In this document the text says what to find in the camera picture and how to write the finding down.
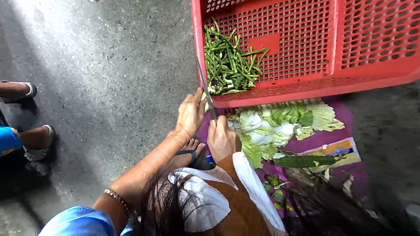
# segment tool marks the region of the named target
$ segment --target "perforated crate wall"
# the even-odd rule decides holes
[[[420,0],[192,0],[197,54],[203,26],[270,51],[256,88],[214,96],[216,107],[321,97],[420,78]]]

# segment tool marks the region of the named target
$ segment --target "concrete ground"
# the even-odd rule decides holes
[[[178,105],[198,86],[190,7],[0,0],[0,79],[39,89],[34,103],[0,109],[20,130],[48,123],[58,134],[50,175],[0,166],[0,236],[35,235],[60,211],[91,206],[174,127]],[[417,203],[419,86],[346,97],[372,177]]]

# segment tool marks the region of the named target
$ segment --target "knife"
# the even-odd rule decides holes
[[[201,82],[203,82],[204,91],[206,92],[206,98],[207,98],[207,103],[209,104],[211,117],[213,118],[214,121],[217,122],[216,112],[214,111],[214,108],[213,108],[213,100],[211,100],[210,93],[207,88],[207,83],[206,83],[206,80],[204,79],[204,73],[203,73],[203,70],[201,69],[200,61],[198,60],[198,56],[196,56],[196,59],[197,59],[198,69],[200,70]]]

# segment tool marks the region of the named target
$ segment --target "brown shirt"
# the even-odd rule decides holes
[[[200,236],[270,236],[271,233],[264,221],[264,217],[262,216],[255,203],[250,199],[247,190],[238,178],[233,164],[232,155],[220,161],[218,166],[226,171],[226,173],[228,173],[228,175],[232,178],[233,182],[238,187],[238,190],[222,182],[210,180],[205,180],[205,182],[213,188],[217,189],[228,200],[231,210],[229,214],[214,228],[208,229],[204,232],[196,232],[191,234]]]

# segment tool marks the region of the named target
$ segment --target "foot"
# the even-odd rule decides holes
[[[185,145],[181,150],[195,150],[195,156],[198,157],[200,153],[204,150],[206,145],[200,143],[196,139],[191,139],[187,145]],[[182,154],[177,155],[172,158],[169,162],[168,167],[175,170],[182,167],[187,167],[191,164],[191,154]]]
[[[30,92],[31,88],[23,83],[0,83],[0,97],[14,99]]]
[[[20,133],[23,145],[28,149],[44,149],[50,145],[50,129],[41,126]]]

